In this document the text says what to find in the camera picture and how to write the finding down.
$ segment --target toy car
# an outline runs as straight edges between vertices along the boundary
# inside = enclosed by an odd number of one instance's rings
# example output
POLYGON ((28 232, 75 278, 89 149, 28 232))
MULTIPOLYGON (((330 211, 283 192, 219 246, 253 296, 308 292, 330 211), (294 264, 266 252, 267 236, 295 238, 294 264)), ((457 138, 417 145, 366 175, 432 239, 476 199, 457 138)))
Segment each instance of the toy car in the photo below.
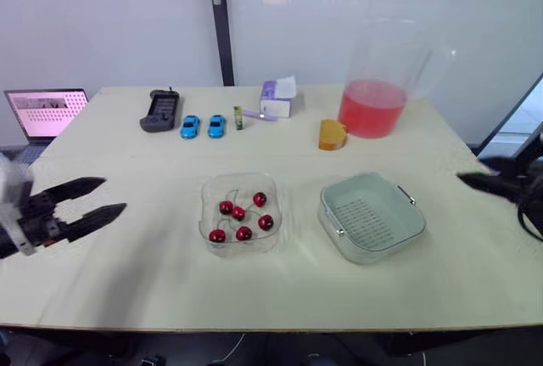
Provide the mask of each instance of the toy car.
POLYGON ((215 114, 210 119, 210 127, 207 130, 207 134, 212 138, 220 138, 224 135, 224 127, 227 124, 227 120, 219 114, 215 114))
POLYGON ((200 119, 196 115, 187 115, 181 126, 181 136, 185 139, 194 138, 198 135, 200 119))

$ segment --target laptop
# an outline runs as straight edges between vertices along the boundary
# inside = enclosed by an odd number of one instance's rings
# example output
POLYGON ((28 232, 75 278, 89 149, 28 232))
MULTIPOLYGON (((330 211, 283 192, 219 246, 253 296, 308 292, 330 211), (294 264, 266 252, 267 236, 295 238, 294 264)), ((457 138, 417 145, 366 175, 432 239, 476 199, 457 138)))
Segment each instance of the laptop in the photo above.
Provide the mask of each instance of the laptop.
POLYGON ((14 160, 28 165, 88 103, 82 88, 5 90, 4 93, 29 143, 14 160))

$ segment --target purple label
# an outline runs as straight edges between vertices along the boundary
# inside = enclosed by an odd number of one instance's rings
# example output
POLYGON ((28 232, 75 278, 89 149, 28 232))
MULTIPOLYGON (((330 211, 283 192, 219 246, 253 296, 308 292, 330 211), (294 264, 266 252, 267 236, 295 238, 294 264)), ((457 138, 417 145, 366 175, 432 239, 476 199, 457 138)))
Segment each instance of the purple label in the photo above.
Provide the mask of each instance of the purple label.
POLYGON ((273 100, 275 98, 275 86, 277 82, 275 80, 268 80, 262 85, 262 94, 260 98, 263 100, 273 100))

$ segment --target plastic container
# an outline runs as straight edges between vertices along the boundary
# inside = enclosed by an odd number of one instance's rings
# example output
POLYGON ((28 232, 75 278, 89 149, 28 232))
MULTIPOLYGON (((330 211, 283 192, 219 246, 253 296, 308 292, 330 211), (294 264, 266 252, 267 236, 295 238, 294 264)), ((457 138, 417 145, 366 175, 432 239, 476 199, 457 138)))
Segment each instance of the plastic container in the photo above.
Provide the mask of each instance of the plastic container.
POLYGON ((277 200, 277 185, 269 175, 240 173, 214 177, 202 188, 202 203, 199 231, 212 253, 221 257, 263 253, 277 244, 282 215, 277 200), (257 192, 266 195, 266 203, 262 207, 257 207, 253 203, 253 195, 257 192), (237 221, 232 215, 221 214, 219 203, 223 200, 230 200, 235 206, 243 207, 245 218, 237 221), (265 214, 273 218, 273 226, 267 231, 258 225, 258 219, 265 214), (253 234, 251 239, 245 241, 236 239, 236 231, 241 226, 251 229, 253 234), (224 230, 227 235, 222 243, 209 240, 210 232, 217 228, 224 230))
POLYGON ((362 23, 338 115, 350 134, 390 134, 407 100, 434 87, 455 54, 436 41, 412 20, 362 23))
POLYGON ((318 218, 341 254, 357 264, 375 262, 407 246, 426 224, 415 200, 377 173, 325 187, 318 218))

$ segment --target plastic pitcher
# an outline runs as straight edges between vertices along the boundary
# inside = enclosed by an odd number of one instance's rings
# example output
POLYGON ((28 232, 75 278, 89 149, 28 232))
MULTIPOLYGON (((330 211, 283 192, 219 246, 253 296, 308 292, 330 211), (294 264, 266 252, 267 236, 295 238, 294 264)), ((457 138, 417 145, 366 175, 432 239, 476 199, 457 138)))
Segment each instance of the plastic pitcher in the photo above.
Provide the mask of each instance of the plastic pitcher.
POLYGON ((415 21, 364 22, 338 120, 357 137, 390 134, 407 100, 426 94, 445 74, 454 54, 415 21))

